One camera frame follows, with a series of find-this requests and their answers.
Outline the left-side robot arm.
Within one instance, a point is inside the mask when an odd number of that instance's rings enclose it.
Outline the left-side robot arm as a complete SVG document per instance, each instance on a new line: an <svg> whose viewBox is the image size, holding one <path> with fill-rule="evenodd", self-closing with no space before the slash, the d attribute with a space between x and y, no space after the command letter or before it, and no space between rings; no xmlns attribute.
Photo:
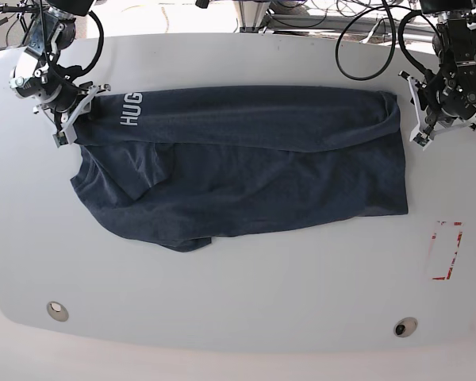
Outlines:
<svg viewBox="0 0 476 381"><path fill-rule="evenodd" d="M415 17L437 18L432 39L439 60L434 73L416 60L405 47L404 31ZM416 112L416 126L410 140L427 148L441 133L455 129L476 129L476 1L422 1L418 10L406 14L397 39L404 57L424 76L415 79L405 71L399 75L408 82Z"/></svg>

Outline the right-side robot arm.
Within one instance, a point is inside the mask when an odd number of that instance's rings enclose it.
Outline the right-side robot arm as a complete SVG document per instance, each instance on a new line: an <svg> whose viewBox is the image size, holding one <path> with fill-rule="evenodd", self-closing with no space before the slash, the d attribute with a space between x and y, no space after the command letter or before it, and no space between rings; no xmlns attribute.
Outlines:
<svg viewBox="0 0 476 381"><path fill-rule="evenodd" d="M11 90L19 98L37 101L34 112L43 113L54 125L55 142L73 144L77 140L76 120L88 114L96 95L109 91L110 85L91 81L77 85L75 80L89 74L101 57L104 46L102 23L92 7L95 1L22 1L15 8L19 18L33 18L25 28L16 66L10 76ZM90 17L98 28L96 52L86 67L59 64L60 53L75 39L76 18Z"/></svg>

